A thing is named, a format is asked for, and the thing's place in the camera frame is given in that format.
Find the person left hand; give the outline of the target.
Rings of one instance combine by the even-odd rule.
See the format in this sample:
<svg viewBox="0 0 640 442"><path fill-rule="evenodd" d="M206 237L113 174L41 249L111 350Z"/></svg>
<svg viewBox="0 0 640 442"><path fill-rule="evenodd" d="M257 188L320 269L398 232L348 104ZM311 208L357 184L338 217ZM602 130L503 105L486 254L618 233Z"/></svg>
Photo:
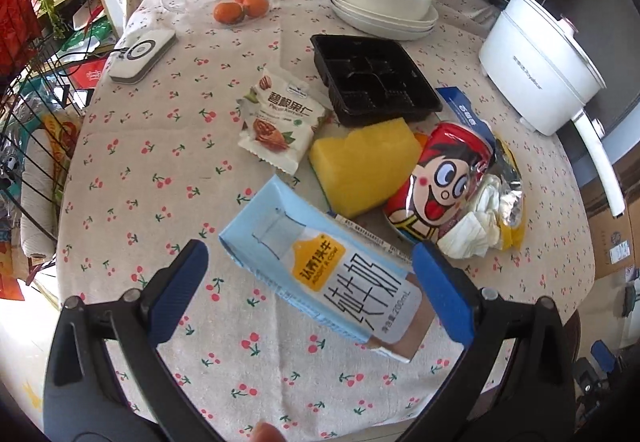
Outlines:
<svg viewBox="0 0 640 442"><path fill-rule="evenodd" d="M269 422L258 422L250 434L252 442L286 442L280 430Z"/></svg>

